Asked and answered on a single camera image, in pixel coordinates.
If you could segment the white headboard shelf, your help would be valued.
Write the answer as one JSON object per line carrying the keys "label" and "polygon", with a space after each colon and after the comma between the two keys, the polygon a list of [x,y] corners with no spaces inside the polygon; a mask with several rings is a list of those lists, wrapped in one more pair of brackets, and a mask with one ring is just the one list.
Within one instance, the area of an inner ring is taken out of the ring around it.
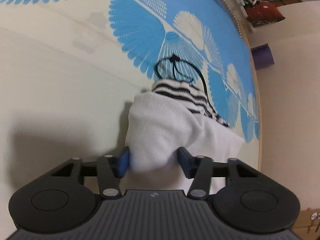
{"label": "white headboard shelf", "polygon": [[244,36],[252,34],[255,29],[252,24],[248,22],[247,12],[240,0],[219,0],[229,10],[230,15],[233,17],[234,24],[238,27],[239,33],[244,32]]}

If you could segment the black white striped garment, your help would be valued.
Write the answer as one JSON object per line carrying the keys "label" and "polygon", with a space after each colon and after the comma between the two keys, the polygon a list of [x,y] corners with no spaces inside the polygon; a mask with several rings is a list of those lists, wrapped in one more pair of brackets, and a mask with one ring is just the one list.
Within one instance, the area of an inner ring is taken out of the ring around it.
{"label": "black white striped garment", "polygon": [[138,94],[129,110],[125,143],[130,150],[130,170],[121,189],[188,191],[191,180],[178,164],[177,150],[226,162],[236,157],[244,140],[234,133],[212,107],[206,89],[177,79],[181,59],[172,55],[155,65],[157,81]]}

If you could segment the cardboard box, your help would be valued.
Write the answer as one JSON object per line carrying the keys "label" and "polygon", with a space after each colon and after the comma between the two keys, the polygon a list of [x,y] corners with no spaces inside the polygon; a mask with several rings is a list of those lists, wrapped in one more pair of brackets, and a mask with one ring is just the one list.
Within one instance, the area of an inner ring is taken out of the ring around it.
{"label": "cardboard box", "polygon": [[319,209],[300,211],[293,232],[301,239],[319,238]]}

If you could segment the blue white patterned bedsheet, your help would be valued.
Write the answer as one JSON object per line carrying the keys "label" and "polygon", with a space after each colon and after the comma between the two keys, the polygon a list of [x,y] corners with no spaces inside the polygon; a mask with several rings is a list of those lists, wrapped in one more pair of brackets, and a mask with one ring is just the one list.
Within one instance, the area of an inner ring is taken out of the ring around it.
{"label": "blue white patterned bedsheet", "polygon": [[260,166],[248,40],[219,0],[1,0],[1,238],[19,187],[70,157],[116,153],[127,112],[176,54],[206,78],[216,111]]}

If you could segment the purple box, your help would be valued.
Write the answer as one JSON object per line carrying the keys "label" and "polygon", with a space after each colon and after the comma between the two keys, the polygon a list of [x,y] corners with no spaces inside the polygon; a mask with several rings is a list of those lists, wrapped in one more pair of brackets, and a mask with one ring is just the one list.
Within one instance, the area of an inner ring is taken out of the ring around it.
{"label": "purple box", "polygon": [[274,65],[274,58],[268,43],[252,48],[251,53],[256,70]]}

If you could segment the dark red patterned cushion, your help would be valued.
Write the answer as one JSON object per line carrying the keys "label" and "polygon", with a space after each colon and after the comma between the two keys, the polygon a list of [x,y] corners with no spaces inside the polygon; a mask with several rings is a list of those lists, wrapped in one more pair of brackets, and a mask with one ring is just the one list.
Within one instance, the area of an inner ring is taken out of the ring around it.
{"label": "dark red patterned cushion", "polygon": [[277,7],[267,1],[261,1],[253,7],[247,7],[247,20],[253,27],[268,25],[283,21],[285,17],[277,9]]}

